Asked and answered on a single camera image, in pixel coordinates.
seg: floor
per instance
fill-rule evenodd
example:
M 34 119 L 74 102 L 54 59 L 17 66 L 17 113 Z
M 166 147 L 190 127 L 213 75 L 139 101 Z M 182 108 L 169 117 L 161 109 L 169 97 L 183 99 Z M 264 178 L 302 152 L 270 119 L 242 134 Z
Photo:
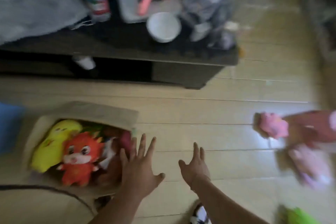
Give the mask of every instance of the floor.
M 243 26 L 239 41 L 246 56 L 202 90 L 2 77 L 0 101 L 25 105 L 27 117 L 70 100 L 138 110 L 137 133 L 158 138 L 153 170 L 165 172 L 166 179 L 142 202 L 134 224 L 186 220 L 197 197 L 183 182 L 177 161 L 191 159 L 194 141 L 206 150 L 213 183 L 261 218 L 275 223 L 279 205 L 285 205 L 301 207 L 321 223 L 335 223 L 334 186 L 301 187 L 283 152 L 288 142 L 267 140 L 252 126 L 256 112 L 283 116 L 327 107 L 313 34 L 298 1 L 243 0 L 235 17 Z M 1 182 L 20 182 L 19 159 L 2 163 L 2 174 L 12 176 L 2 175 Z M 49 192 L 2 192 L 1 200 L 8 223 L 90 219 L 74 199 Z

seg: table top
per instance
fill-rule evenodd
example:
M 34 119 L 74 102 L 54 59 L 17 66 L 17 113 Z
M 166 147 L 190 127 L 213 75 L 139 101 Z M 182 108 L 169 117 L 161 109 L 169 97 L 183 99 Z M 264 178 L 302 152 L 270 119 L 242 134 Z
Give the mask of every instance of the table top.
M 88 55 L 93 57 L 178 62 L 204 65 L 236 65 L 237 47 L 229 51 L 208 48 L 208 37 L 191 42 L 191 29 L 182 23 L 180 35 L 170 43 L 155 42 L 145 23 L 127 24 L 119 14 L 117 0 L 110 0 L 112 16 L 107 22 L 62 29 L 2 45 L 0 49 L 22 53 Z

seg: box of toys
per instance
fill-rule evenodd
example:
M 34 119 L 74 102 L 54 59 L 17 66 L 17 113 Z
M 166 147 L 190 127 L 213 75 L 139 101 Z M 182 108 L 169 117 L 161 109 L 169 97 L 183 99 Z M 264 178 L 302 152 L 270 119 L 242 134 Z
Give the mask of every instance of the box of toys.
M 79 196 L 114 193 L 120 149 L 129 154 L 137 117 L 137 111 L 77 101 L 41 116 L 23 153 L 29 183 Z

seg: person's left hand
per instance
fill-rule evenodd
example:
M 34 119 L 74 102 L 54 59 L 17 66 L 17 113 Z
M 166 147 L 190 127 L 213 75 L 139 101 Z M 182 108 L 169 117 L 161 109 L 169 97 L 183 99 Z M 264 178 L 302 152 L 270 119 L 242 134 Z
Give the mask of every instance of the person's left hand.
M 132 190 L 141 199 L 148 196 L 165 178 L 165 174 L 154 175 L 152 171 L 152 157 L 155 148 L 156 137 L 150 142 L 148 151 L 146 149 L 146 135 L 141 136 L 139 151 L 137 153 L 137 138 L 132 139 L 132 150 L 129 160 L 125 150 L 121 149 L 120 159 L 122 163 L 121 188 Z

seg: white bowl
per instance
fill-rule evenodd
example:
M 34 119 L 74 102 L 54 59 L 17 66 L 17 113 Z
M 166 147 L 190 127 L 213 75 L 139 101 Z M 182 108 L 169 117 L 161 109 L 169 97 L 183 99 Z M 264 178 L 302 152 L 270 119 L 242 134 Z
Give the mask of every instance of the white bowl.
M 166 12 L 151 15 L 146 27 L 151 37 L 159 43 L 171 42 L 181 31 L 179 19 Z

